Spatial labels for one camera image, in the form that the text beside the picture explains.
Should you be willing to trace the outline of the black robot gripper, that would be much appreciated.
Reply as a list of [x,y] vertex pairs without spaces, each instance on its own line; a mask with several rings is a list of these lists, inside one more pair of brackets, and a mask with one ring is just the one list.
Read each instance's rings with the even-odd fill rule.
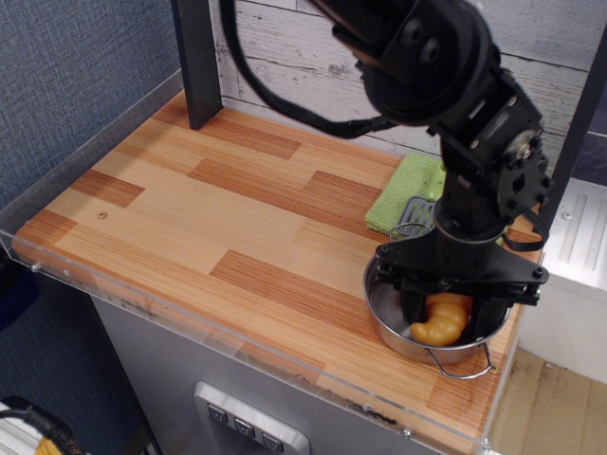
[[403,317],[409,325],[426,321],[426,297],[451,292],[475,298],[469,340],[491,336],[516,303],[535,305],[549,279],[544,267],[490,240],[466,244],[439,228],[398,240],[376,250],[379,274],[400,291]]

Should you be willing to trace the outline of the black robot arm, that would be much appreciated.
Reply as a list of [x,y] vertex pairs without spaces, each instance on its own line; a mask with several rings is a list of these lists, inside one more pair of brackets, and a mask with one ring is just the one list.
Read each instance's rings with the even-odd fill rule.
[[535,304],[548,274],[524,258],[541,242],[505,236],[537,216],[551,180],[541,116],[501,65],[480,12],[466,1],[321,1],[334,35],[358,58],[366,94],[397,125],[427,126],[446,169],[433,229],[377,249],[377,276],[401,294],[405,319],[441,292],[474,300],[468,334],[488,335],[516,303]]

